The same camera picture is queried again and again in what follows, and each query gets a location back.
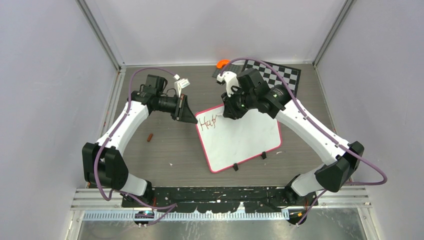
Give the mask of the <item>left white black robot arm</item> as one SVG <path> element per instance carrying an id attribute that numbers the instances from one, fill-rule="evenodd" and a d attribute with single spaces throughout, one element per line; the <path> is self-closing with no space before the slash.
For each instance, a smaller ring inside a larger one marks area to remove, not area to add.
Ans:
<path id="1" fill-rule="evenodd" d="M 188 96 L 179 88 L 169 96 L 164 93 L 168 81 L 149 74 L 139 90 L 130 93 L 123 111 L 110 129 L 95 143 L 82 148 L 83 174 L 86 182 L 134 196 L 141 207 L 153 202 L 152 183 L 131 174 L 123 159 L 127 144 L 137 128 L 152 112 L 169 113 L 178 122 L 197 124 Z"/>

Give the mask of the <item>pink framed whiteboard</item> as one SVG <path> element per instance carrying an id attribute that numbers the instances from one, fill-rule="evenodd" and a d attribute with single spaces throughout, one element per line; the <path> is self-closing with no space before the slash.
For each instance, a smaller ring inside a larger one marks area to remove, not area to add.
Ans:
<path id="1" fill-rule="evenodd" d="M 252 109 L 237 120 L 216 117 L 223 111 L 221 104 L 195 114 L 196 130 L 212 173 L 232 168 L 282 145 L 280 125 L 267 114 Z"/>

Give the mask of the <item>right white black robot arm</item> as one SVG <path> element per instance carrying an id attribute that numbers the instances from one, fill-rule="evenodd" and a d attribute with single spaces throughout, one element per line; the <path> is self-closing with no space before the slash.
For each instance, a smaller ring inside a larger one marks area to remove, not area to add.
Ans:
<path id="1" fill-rule="evenodd" d="M 226 87 L 221 95 L 224 118 L 238 120 L 248 111 L 258 110 L 295 132 L 320 157 L 319 167 L 296 175 L 284 187 L 283 199 L 288 205 L 299 205 L 312 192 L 338 192 L 357 170 L 364 146 L 348 142 L 319 122 L 290 88 L 281 84 L 270 87 L 255 68 L 240 74 L 225 71 L 216 81 Z"/>

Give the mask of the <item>red marker cap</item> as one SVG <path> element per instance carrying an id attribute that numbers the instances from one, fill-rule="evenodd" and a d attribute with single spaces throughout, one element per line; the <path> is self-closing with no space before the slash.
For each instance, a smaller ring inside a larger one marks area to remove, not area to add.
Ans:
<path id="1" fill-rule="evenodd" d="M 152 138 L 153 138 L 153 136 L 154 136 L 154 134 L 153 133 L 150 133 L 149 135 L 148 135 L 148 138 L 147 138 L 147 142 L 150 142 L 151 140 L 152 140 Z"/>

